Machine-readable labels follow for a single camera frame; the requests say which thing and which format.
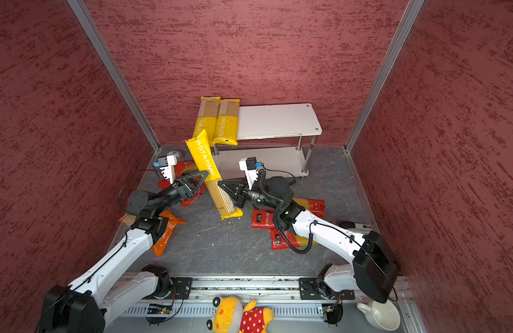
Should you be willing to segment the red spaghetti bag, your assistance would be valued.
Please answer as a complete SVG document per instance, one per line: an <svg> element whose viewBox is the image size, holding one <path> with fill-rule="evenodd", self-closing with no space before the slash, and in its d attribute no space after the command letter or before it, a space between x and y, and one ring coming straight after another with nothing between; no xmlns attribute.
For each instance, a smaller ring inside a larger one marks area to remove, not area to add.
<svg viewBox="0 0 513 333"><path fill-rule="evenodd" d="M251 227L256 229L275 229L273 222L274 214L272 212L260 211L253 209Z"/></svg>
<svg viewBox="0 0 513 333"><path fill-rule="evenodd" d="M307 198L294 198L293 199L298 205L301 205L312 214L325 218L325 201L318 199L307 199Z"/></svg>
<svg viewBox="0 0 513 333"><path fill-rule="evenodd" d="M287 237L287 240L295 247L295 248L304 248L309 245L309 239L306 237L301 237L298 235L294 235L290 232L284 232L285 236ZM271 236L271 249L273 251L278 250L285 250L289 249L289 246L276 229L270 229L270 236Z"/></svg>

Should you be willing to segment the red spaghetti bag front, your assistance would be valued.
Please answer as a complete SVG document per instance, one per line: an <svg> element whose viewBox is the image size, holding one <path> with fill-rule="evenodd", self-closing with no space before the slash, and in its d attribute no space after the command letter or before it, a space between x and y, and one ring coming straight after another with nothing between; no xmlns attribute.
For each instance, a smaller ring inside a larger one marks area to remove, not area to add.
<svg viewBox="0 0 513 333"><path fill-rule="evenodd" d="M287 240L295 247L295 248L304 248L309 245L309 239L306 237L301 237L298 235L294 235L290 232L284 232L285 236L287 237ZM270 229L270 236L271 236L271 249L273 251L278 250L285 250L289 249L289 246L276 229Z"/></svg>

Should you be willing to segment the yellow spaghetti bag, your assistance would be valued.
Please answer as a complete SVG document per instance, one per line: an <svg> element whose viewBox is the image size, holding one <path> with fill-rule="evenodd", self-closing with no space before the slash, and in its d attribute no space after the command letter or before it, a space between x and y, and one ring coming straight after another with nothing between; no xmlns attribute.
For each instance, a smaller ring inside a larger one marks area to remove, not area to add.
<svg viewBox="0 0 513 333"><path fill-rule="evenodd" d="M195 122L193 137L205 131L209 144L212 144L220 108L220 97L201 97L200 109Z"/></svg>
<svg viewBox="0 0 513 333"><path fill-rule="evenodd" d="M198 170L208 172L205 184L221 219L242 217L242 210L234 206L226 191L218 185L223 179L213 160L206 130L202 130L196 137L187 140L186 144Z"/></svg>
<svg viewBox="0 0 513 333"><path fill-rule="evenodd" d="M223 144L238 145L238 121L240 100L223 99L220 101L216 127L213 134L212 145Z"/></svg>

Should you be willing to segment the red spaghetti bag back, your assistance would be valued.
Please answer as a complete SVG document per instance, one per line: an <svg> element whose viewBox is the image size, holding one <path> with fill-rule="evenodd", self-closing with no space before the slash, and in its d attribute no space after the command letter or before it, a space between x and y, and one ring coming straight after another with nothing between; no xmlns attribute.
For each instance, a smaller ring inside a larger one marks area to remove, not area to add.
<svg viewBox="0 0 513 333"><path fill-rule="evenodd" d="M293 199L298 205L301 205L312 214L325 218L325 201L318 199L307 199L307 198L294 198Z"/></svg>

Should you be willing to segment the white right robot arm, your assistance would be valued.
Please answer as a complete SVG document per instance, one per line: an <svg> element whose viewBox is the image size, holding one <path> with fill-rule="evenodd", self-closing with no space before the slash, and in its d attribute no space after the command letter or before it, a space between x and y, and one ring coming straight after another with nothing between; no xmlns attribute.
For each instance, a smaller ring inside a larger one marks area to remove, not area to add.
<svg viewBox="0 0 513 333"><path fill-rule="evenodd" d="M222 180L218 185L240 208L249 201L258 210L271 211L280 234L289 231L309 240L303 249L294 247L294 252L305 254L317 243L350 263L350 269L342 270L348 277L340 277L337 284L326 277L323 279L329 289L340 292L358 287L380 303L398 300L391 298L391 294L400 267L388 242L379 233L372 230L368 234L358 233L319 218L294 201L293 190L283 177L257 180L253 185Z"/></svg>

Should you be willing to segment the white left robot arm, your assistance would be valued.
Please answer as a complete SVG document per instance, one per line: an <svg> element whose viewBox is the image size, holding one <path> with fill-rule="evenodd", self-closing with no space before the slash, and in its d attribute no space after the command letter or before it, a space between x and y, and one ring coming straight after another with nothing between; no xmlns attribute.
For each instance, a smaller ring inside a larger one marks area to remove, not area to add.
<svg viewBox="0 0 513 333"><path fill-rule="evenodd" d="M168 271L155 265L145 267L123 286L113 286L165 235L169 218L162 213L193 198L207 176L207 171L187 171L158 193L132 193L126 212L135 216L135 222L119 244L88 271L66 287L53 287L44 296L36 332L104 332L118 316L147 296L174 298L176 288Z"/></svg>

